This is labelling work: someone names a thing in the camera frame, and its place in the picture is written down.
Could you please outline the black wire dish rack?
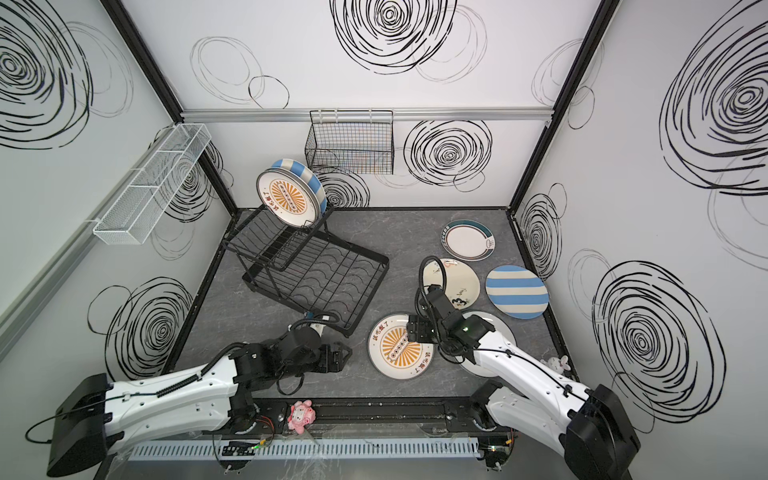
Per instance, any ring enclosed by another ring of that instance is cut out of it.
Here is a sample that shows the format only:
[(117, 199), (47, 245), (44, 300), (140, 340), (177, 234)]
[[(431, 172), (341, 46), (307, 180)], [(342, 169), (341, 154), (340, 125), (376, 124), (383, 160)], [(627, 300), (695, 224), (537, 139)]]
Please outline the black wire dish rack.
[(304, 227), (279, 220), (261, 206), (237, 221), (224, 247), (244, 268), (253, 292), (303, 314), (331, 316), (349, 338), (389, 270), (389, 258), (332, 233), (327, 212)]

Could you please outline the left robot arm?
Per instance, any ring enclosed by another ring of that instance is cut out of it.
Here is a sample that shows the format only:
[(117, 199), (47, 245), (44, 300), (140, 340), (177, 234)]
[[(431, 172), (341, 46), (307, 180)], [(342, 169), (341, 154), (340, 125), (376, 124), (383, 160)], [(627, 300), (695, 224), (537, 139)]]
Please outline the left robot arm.
[(202, 366), (157, 377), (85, 378), (49, 419), (47, 476), (80, 473), (145, 441), (192, 431), (248, 431), (260, 416), (255, 392), (286, 378), (344, 369), (351, 348), (324, 342), (317, 328), (302, 321), (276, 339), (233, 342)]

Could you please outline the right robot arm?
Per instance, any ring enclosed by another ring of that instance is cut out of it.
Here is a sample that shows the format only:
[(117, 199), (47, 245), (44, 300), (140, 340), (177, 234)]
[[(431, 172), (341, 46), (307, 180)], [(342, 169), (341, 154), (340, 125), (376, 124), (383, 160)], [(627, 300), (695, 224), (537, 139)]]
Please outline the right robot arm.
[(456, 309), (438, 285), (420, 287), (409, 318), (412, 342), (431, 343), (501, 380), (480, 397), (478, 424), (504, 426), (560, 454), (579, 479), (623, 479), (641, 442), (619, 397), (542, 364), (478, 315)]

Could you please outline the cream floral plate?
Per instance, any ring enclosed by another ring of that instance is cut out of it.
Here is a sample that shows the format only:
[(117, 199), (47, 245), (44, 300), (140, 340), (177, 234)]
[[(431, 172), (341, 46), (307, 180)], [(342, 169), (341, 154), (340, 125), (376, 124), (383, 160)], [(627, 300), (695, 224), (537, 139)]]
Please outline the cream floral plate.
[(441, 262), (446, 273), (446, 285), (443, 282), (440, 267), (432, 261), (422, 273), (423, 286), (441, 286), (455, 308), (459, 310), (469, 308), (480, 295), (480, 281), (477, 274), (459, 260), (442, 258)]

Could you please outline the sunburst plate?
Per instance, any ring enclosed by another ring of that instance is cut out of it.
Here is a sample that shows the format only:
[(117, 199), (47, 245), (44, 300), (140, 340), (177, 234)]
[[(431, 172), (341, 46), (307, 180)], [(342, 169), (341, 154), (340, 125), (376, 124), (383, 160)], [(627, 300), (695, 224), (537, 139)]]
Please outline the sunburst plate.
[(408, 322), (407, 313), (385, 316), (372, 327), (367, 341), (373, 366), (386, 377), (398, 381), (422, 375), (435, 356), (432, 344), (409, 340)]
[(319, 218), (319, 205), (309, 187), (295, 174), (270, 168), (256, 181), (262, 203), (279, 220), (293, 227), (306, 227)]

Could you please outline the white plate black rim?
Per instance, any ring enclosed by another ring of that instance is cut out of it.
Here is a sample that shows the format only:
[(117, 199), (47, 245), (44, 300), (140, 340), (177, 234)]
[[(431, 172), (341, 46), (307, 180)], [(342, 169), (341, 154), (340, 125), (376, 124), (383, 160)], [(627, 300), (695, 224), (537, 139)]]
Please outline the white plate black rim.
[[(495, 316), (495, 315), (493, 315), (491, 313), (483, 312), (483, 311), (479, 311), (479, 310), (470, 310), (470, 311), (465, 311), (464, 312), (464, 317), (465, 318), (469, 318), (472, 315), (477, 315), (480, 318), (482, 318), (483, 320), (485, 320), (488, 323), (492, 324), (494, 326), (494, 328), (498, 332), (500, 332), (507, 340), (509, 340), (513, 345), (516, 345), (516, 339), (515, 339), (514, 333), (512, 332), (512, 330), (509, 328), (509, 326), (503, 320), (501, 320), (500, 318), (498, 318), (497, 316)], [(489, 371), (489, 370), (487, 370), (487, 369), (485, 369), (483, 367), (480, 367), (480, 366), (472, 363), (471, 361), (469, 361), (467, 359), (463, 360), (461, 362), (460, 366), (465, 371), (467, 371), (467, 372), (469, 372), (469, 373), (471, 373), (471, 374), (473, 374), (475, 376), (478, 376), (478, 377), (482, 377), (482, 378), (496, 378), (497, 377), (497, 375), (495, 373), (493, 373), (493, 372), (491, 372), (491, 371)]]

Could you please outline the blue striped plate front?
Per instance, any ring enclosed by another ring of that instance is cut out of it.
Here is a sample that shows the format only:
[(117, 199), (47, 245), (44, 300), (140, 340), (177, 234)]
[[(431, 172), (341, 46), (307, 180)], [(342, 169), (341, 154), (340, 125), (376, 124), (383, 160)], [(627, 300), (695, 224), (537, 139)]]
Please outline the blue striped plate front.
[(293, 159), (280, 159), (272, 164), (273, 168), (281, 168), (301, 178), (315, 195), (319, 205), (320, 215), (327, 210), (328, 200), (325, 189), (319, 177), (312, 172), (305, 164)]

